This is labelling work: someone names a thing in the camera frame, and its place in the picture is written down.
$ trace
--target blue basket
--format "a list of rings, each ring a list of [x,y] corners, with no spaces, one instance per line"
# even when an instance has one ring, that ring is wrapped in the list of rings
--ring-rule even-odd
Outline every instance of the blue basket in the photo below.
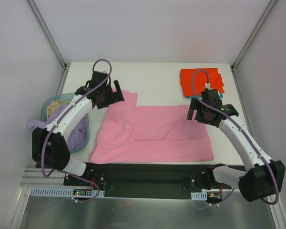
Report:
[[[41,116],[40,116],[40,120],[43,121],[43,122],[46,122],[47,121],[47,107],[48,105],[50,105],[50,103],[52,101],[55,101],[55,100],[61,100],[61,101],[64,101],[64,102],[70,102],[72,100],[72,98],[75,96],[74,93],[68,93],[68,94],[61,94],[61,95],[57,95],[57,96],[54,96],[50,99],[48,99],[46,102],[44,102],[44,104],[42,105],[42,108],[41,108]],[[89,118],[88,118],[88,114],[86,114],[86,125],[87,125],[87,141],[85,142],[85,144],[77,149],[74,149],[74,150],[71,150],[70,151],[70,154],[71,153],[75,153],[77,151],[80,151],[82,149],[84,149],[86,147],[86,145],[88,144],[88,141],[89,141],[89,138],[90,138],[90,133],[89,133]]]

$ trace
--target pink cloth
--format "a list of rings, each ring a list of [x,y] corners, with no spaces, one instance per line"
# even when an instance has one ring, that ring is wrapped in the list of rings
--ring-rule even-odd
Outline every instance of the pink cloth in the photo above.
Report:
[[[214,160],[206,127],[186,119],[189,106],[136,107],[138,94],[109,106],[90,162],[150,163]]]

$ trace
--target white table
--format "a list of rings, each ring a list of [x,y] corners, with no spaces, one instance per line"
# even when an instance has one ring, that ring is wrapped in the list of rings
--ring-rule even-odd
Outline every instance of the white table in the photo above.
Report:
[[[223,104],[232,104],[245,125],[244,113],[236,91],[236,86],[227,63],[143,63],[143,62],[113,62],[113,80],[119,80],[122,90],[138,93],[138,106],[143,105],[184,105],[190,104],[190,99],[183,97],[179,84],[180,69],[182,68],[218,68],[223,78],[224,97]],[[93,62],[72,62],[64,85],[63,94],[73,93],[84,85],[92,76]],[[105,62],[99,62],[98,71],[107,71],[109,67]],[[93,109],[89,112],[90,140],[84,150],[73,153],[72,156],[88,161],[93,150],[94,140],[106,114],[107,108]],[[214,153],[213,161],[191,162],[186,164],[217,164],[242,165],[238,153],[227,137],[216,127],[207,126]]]

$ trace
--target purple cloth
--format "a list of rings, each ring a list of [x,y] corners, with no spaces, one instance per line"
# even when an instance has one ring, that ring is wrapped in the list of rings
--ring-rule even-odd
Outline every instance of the purple cloth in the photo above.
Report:
[[[32,120],[27,123],[29,129],[34,130],[36,127],[43,129],[47,124],[50,124],[57,118],[61,112],[68,106],[68,104],[62,104],[53,114],[51,114],[46,122],[40,120]],[[82,118],[67,140],[67,146],[69,150],[74,150],[83,146],[87,141],[87,125],[86,120]]]

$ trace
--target orange cloth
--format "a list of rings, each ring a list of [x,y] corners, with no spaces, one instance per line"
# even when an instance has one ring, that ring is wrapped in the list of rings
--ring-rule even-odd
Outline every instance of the orange cloth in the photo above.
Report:
[[[209,73],[211,88],[215,88],[219,93],[224,93],[224,83],[221,78],[221,74],[218,73],[217,68],[195,68],[195,69],[181,69],[180,71],[180,84],[183,89],[183,94],[185,97],[194,96],[192,89],[192,78],[197,70],[204,69]],[[206,75],[204,72],[200,72],[196,75],[194,81],[194,87],[197,95],[201,95],[204,91],[204,84],[206,83]]]

